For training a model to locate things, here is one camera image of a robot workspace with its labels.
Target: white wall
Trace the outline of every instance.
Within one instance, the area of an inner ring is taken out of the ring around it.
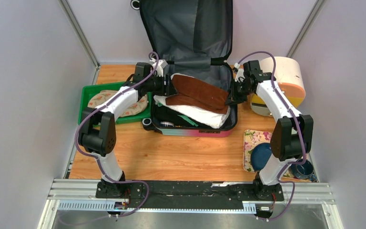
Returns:
[[[345,228],[366,228],[366,1],[327,1],[294,58],[300,109],[315,120],[315,166]]]
[[[146,61],[152,50],[138,11],[129,0],[69,0],[101,63]],[[286,56],[315,0],[234,0],[230,62],[266,50]]]
[[[57,0],[0,0],[0,228],[36,228],[93,64]]]

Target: wooden floor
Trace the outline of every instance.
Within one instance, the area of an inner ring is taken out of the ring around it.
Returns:
[[[133,72],[134,65],[104,65],[97,84],[125,81]],[[126,179],[253,181],[255,173],[243,169],[244,131],[271,132],[275,122],[255,114],[249,103],[238,106],[238,116],[232,134],[225,138],[163,136],[145,131],[141,123],[116,125],[117,161]],[[77,152],[70,178],[100,177],[95,160]]]

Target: green tray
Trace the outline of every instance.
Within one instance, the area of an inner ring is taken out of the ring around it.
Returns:
[[[88,106],[88,102],[90,101],[90,99],[92,99],[96,94],[98,94],[99,92],[101,92],[103,90],[116,90],[116,91],[118,91],[121,88],[123,83],[124,82],[85,86],[82,89],[81,108],[79,110],[78,123],[79,124],[81,123],[81,121],[82,121],[81,120],[82,110],[84,110],[85,107]],[[136,115],[118,118],[116,120],[116,124],[140,122],[144,118],[151,117],[151,93],[148,92],[147,96],[148,96],[149,104],[147,105],[145,110],[143,110],[141,113],[136,114]]]

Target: folded white cloth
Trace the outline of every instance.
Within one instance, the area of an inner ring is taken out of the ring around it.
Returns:
[[[196,106],[188,105],[166,105],[166,96],[155,95],[153,99],[156,103],[161,103],[162,105],[169,107],[183,115],[196,120],[197,122],[211,126],[214,129],[220,128],[229,117],[229,112],[231,108],[228,107],[226,114],[217,114],[211,111],[206,111]]]

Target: brown leather item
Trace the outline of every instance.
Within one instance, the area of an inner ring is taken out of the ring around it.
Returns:
[[[189,106],[196,106],[206,111],[211,111],[217,114],[226,114],[228,112],[228,106],[223,107],[222,109],[216,109],[214,107],[210,107],[206,104],[199,102],[193,98],[188,96],[178,94],[174,96],[170,96],[166,98],[166,105],[189,105]]]
[[[166,105],[192,105],[204,110],[226,114],[228,106],[225,101],[228,92],[221,88],[186,75],[175,74],[172,84],[178,95],[168,97]]]

